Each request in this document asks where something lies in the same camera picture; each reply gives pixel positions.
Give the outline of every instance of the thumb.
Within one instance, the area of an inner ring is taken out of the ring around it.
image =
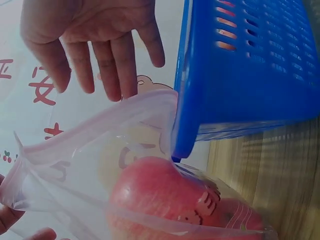
[[[81,0],[24,0],[20,33],[26,46],[41,62],[49,76],[63,92],[70,80],[70,67],[59,40]]]
[[[38,231],[33,236],[27,237],[24,240],[55,240],[57,234],[51,228],[44,228]]]

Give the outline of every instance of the red chinese character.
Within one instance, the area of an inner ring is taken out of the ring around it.
[[[60,133],[63,133],[64,131],[62,131],[62,130],[60,130],[59,129],[59,123],[55,123],[54,124],[54,128],[45,128],[44,129],[44,132],[46,133],[46,134],[51,134],[53,137],[54,136],[56,136],[56,135],[58,135],[58,134],[60,134]],[[48,139],[50,139],[50,138],[52,138],[51,136],[46,136],[44,139],[45,140],[48,140]]]
[[[3,74],[6,73],[8,70],[8,66],[6,64],[12,64],[14,62],[13,59],[3,59],[0,60],[0,64],[2,64],[0,68],[0,79],[11,79],[11,75]]]
[[[37,75],[37,72],[39,70],[45,70],[42,66],[37,68],[35,67],[32,73],[32,78],[34,79]],[[33,100],[34,103],[37,102],[43,102],[44,104],[50,105],[50,106],[54,106],[56,105],[56,102],[53,100],[50,100],[47,98],[48,94],[51,93],[51,91],[55,88],[53,83],[47,83],[47,80],[49,80],[50,77],[46,76],[41,82],[31,82],[29,83],[30,87],[34,87],[35,88],[35,95],[36,98]],[[41,88],[47,88],[45,90],[44,93],[40,92]]]

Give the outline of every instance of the hand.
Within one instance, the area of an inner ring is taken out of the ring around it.
[[[143,40],[154,66],[165,64],[155,18],[155,0],[24,0],[21,36],[42,63],[58,92],[70,81],[65,44],[78,81],[86,93],[95,91],[88,42],[112,101],[137,94],[132,30]]]
[[[4,176],[0,174],[0,185]],[[0,208],[0,235],[6,233],[23,215],[24,211],[12,210],[7,206]],[[44,228],[35,235],[27,237],[24,240],[55,240],[56,233],[51,228]]]

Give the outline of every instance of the basket hole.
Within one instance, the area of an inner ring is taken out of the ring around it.
[[[273,31],[270,31],[270,30],[268,31],[268,33],[269,33],[271,36],[273,36],[274,38],[277,38],[277,39],[279,39],[279,40],[282,40],[282,37],[281,37],[279,34],[273,32]]]
[[[275,70],[279,71],[279,72],[282,72],[284,74],[287,73],[287,70],[283,67],[283,66],[280,66],[279,64],[276,64],[276,63],[272,63],[271,65]]]
[[[307,61],[306,64],[307,64],[310,68],[313,68],[313,69],[316,68],[316,66],[313,65],[313,64],[312,64],[311,62],[309,62],[309,61]]]
[[[303,46],[305,46],[307,49],[309,49],[309,50],[312,50],[312,48],[308,45],[308,44],[306,44],[306,43],[303,43]]]
[[[305,52],[305,55],[306,55],[307,57],[313,59],[313,60],[315,59],[314,56],[312,56],[312,55],[311,55],[310,53],[308,53],[308,52]]]
[[[300,61],[302,60],[301,57],[300,57],[298,54],[296,54],[296,53],[294,53],[294,52],[292,52],[292,51],[290,52],[290,55],[291,55],[292,57],[294,57],[295,59],[298,59],[298,60],[300,60]]]
[[[285,14],[287,14],[288,16],[290,16],[291,18],[293,18],[294,16],[290,13],[290,12],[288,12],[287,10],[284,10],[284,9],[282,9],[283,10],[283,12],[285,13]]]
[[[264,8],[269,11],[271,14],[279,15],[279,12],[275,10],[273,7],[267,6],[266,4],[263,4]]]
[[[234,5],[233,3],[229,2],[229,1],[224,1],[224,0],[217,0],[219,3],[225,4],[229,7],[235,7],[236,5]]]
[[[294,32],[294,33],[296,33],[297,32],[297,30],[294,28],[294,27],[292,27],[292,26],[290,26],[290,25],[288,25],[288,24],[284,24],[289,30],[291,30],[292,32]]]
[[[253,12],[253,11],[250,11],[250,10],[243,10],[246,14],[258,19],[259,18],[259,15],[256,13],[256,12]]]
[[[248,0],[246,1],[243,0],[242,2],[244,3],[244,5],[250,7],[253,10],[259,10],[259,8],[255,6],[255,4],[257,4],[256,2],[252,3],[251,1],[248,1]]]
[[[269,17],[270,19],[272,19],[272,20],[274,20],[274,21],[276,21],[276,22],[279,22],[279,18],[278,18],[278,17],[276,17],[276,16],[274,16],[274,15],[268,13],[268,12],[265,12],[264,14],[265,14],[267,17]]]
[[[251,46],[251,47],[254,47],[254,48],[257,48],[257,49],[260,49],[260,50],[263,49],[262,46],[260,46],[259,44],[255,43],[254,41],[251,41],[251,40],[248,40],[248,41],[247,41],[247,44],[248,44],[249,46]]]
[[[302,76],[300,76],[300,75],[298,75],[298,74],[293,74],[293,77],[295,78],[295,79],[298,79],[298,80],[300,80],[300,81],[304,81],[304,78],[302,77]]]
[[[295,26],[296,24],[295,24],[295,22],[294,21],[292,21],[290,18],[288,18],[287,16],[283,16],[283,18],[285,19],[285,20],[287,20],[292,26]]]
[[[228,25],[228,26],[230,26],[230,27],[233,27],[233,28],[236,28],[236,27],[237,27],[237,25],[236,25],[234,22],[229,21],[229,20],[226,20],[226,19],[224,19],[224,18],[222,18],[222,17],[217,17],[216,20],[217,20],[219,23],[226,24],[226,25]]]
[[[255,31],[252,31],[250,29],[247,29],[246,31],[247,31],[248,34],[250,34],[250,35],[252,35],[254,37],[258,37],[259,36],[258,33],[256,33]]]
[[[255,21],[252,21],[250,19],[246,19],[245,20],[248,24],[252,25],[252,26],[255,26],[256,28],[259,27],[259,25],[255,22]]]
[[[277,25],[275,25],[274,23],[270,22],[270,21],[266,21],[266,23],[271,26],[272,28],[281,31],[281,28],[278,27]]]
[[[300,71],[303,70],[300,65],[298,65],[298,64],[296,64],[296,63],[294,63],[294,62],[292,63],[292,66],[294,66],[296,69],[299,69]]]
[[[231,17],[235,17],[235,16],[236,16],[236,14],[234,14],[232,11],[229,11],[229,10],[224,9],[224,8],[222,8],[222,7],[219,7],[219,6],[216,8],[216,10],[217,10],[218,12],[220,12],[220,13],[227,14],[227,15],[229,15],[229,16],[231,16]]]
[[[235,51],[236,50],[235,46],[233,46],[233,45],[231,45],[229,43],[223,42],[223,41],[217,41],[216,45],[221,49],[226,49],[226,50],[229,50],[229,51]]]
[[[270,45],[277,48],[277,49],[280,49],[280,50],[284,50],[284,47],[281,46],[279,43],[276,43],[275,41],[269,41]]]
[[[246,55],[248,56],[248,58],[250,58],[251,60],[264,64],[266,62],[266,60],[258,55],[252,54],[251,52],[247,52]]]
[[[279,53],[276,53],[276,52],[272,51],[272,52],[270,52],[270,54],[271,54],[271,56],[273,56],[273,57],[275,57],[275,58],[277,58],[277,59],[279,59],[279,60],[281,60],[283,62],[286,61],[286,59],[282,55],[280,55]]]
[[[291,33],[287,33],[287,35],[290,37],[290,38],[292,38],[292,39],[294,39],[294,40],[296,40],[296,41],[298,41],[298,38],[297,37],[295,37],[294,35],[292,35]]]
[[[309,43],[311,42],[311,40],[310,40],[308,37],[306,37],[305,35],[302,35],[302,34],[301,34],[301,37],[302,37],[304,40],[306,40],[307,42],[309,42]]]
[[[300,51],[300,48],[297,45],[293,44],[292,42],[288,42],[288,44],[289,44],[289,46],[293,47],[294,49]]]
[[[237,35],[235,35],[234,33],[232,32],[229,32],[227,30],[223,30],[223,29],[217,29],[216,30],[219,34],[223,35],[223,36],[226,36],[226,37],[229,37],[229,38],[232,38],[232,39],[237,39]]]

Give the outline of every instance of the finger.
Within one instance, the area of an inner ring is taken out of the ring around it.
[[[0,184],[4,180],[4,176],[0,174]],[[7,206],[0,208],[0,235],[6,233],[23,215],[24,211],[12,210]]]
[[[26,41],[26,45],[41,62],[43,68],[51,77],[56,90],[59,93],[66,91],[70,82],[71,71],[60,40],[57,39],[46,44]]]
[[[138,93],[135,45],[132,33],[127,32],[125,35],[111,40],[110,43],[121,93],[127,99]]]
[[[93,42],[92,47],[100,69],[105,93],[111,101],[118,102],[121,100],[121,90],[110,41]]]
[[[153,65],[158,68],[163,67],[166,59],[156,18],[138,28],[137,32],[148,50]]]
[[[66,53],[59,41],[79,10],[74,0],[25,0],[23,2],[20,33],[26,46],[41,62],[56,85],[64,92],[70,80]]]
[[[24,240],[55,240],[57,234],[51,228],[44,228],[35,235],[25,238]]]
[[[87,94],[92,94],[95,91],[95,83],[88,43],[67,43],[66,48],[82,89]]]

